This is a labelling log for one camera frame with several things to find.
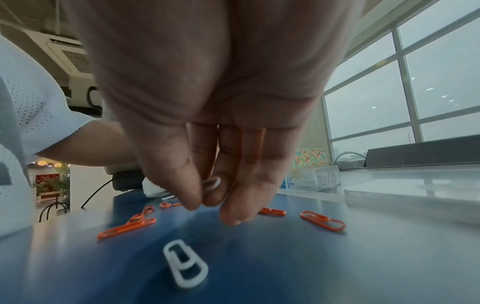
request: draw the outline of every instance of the t-shirt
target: t-shirt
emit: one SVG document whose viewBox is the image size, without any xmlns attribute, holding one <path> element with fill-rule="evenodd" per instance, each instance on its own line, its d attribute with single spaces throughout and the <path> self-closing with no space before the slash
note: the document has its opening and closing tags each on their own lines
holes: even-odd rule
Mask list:
<svg viewBox="0 0 480 304">
<path fill-rule="evenodd" d="M 0 36 L 0 237 L 33 223 L 25 165 L 93 119 L 70 111 L 50 74 Z"/>
</svg>

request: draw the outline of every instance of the blue table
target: blue table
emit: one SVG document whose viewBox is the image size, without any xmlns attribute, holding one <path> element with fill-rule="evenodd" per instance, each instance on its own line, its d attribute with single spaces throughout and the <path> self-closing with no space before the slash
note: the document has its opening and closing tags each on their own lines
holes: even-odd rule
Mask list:
<svg viewBox="0 0 480 304">
<path fill-rule="evenodd" d="M 474 225 L 277 195 L 286 217 L 227 227 L 218 211 L 160 210 L 140 192 L 0 239 L 0 302 L 478 303 L 480 231 Z M 97 241 L 154 204 L 156 224 Z M 311 210 L 347 224 L 332 233 L 300 219 Z M 182 239 L 209 265 L 177 288 L 163 256 Z"/>
</svg>

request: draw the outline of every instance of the forearm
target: forearm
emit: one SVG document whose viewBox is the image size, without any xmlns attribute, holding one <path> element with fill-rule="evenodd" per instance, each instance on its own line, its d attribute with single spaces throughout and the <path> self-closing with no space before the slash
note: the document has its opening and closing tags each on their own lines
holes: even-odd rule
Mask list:
<svg viewBox="0 0 480 304">
<path fill-rule="evenodd" d="M 92 121 L 38 155 L 83 166 L 102 167 L 136 162 L 120 124 L 107 121 Z"/>
</svg>

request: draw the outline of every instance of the window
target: window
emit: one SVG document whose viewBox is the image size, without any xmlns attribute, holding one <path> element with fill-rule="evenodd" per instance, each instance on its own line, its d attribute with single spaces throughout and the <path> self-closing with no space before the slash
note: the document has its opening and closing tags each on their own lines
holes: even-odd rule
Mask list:
<svg viewBox="0 0 480 304">
<path fill-rule="evenodd" d="M 325 90 L 355 76 L 393 54 L 395 54 L 395 46 L 390 33 L 339 65 L 326 84 Z"/>
<path fill-rule="evenodd" d="M 325 97 L 331 138 L 410 121 L 398 62 Z"/>
<path fill-rule="evenodd" d="M 369 149 L 405 145 L 414 142 L 414 132 L 411 127 L 408 127 L 335 141 L 333 142 L 333 154 L 335 158 L 347 151 L 366 155 Z"/>
<path fill-rule="evenodd" d="M 423 140 L 438 140 L 480 134 L 480 113 L 439 120 L 421 125 Z"/>
<path fill-rule="evenodd" d="M 480 105 L 479 29 L 477 19 L 406 56 L 419 118 Z"/>
<path fill-rule="evenodd" d="M 440 30 L 480 8 L 479 0 L 440 0 L 400 26 L 403 47 Z"/>
<path fill-rule="evenodd" d="M 334 71 L 323 98 L 333 158 L 480 134 L 480 0 L 432 2 Z"/>
</svg>

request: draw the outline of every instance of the mosaic tile wall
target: mosaic tile wall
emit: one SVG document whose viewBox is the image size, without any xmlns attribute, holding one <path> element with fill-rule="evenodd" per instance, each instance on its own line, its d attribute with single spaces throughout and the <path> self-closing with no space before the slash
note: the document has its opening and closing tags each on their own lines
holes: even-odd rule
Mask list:
<svg viewBox="0 0 480 304">
<path fill-rule="evenodd" d="M 319 166 L 327 163 L 325 149 L 298 148 L 293 159 L 293 167 Z"/>
</svg>

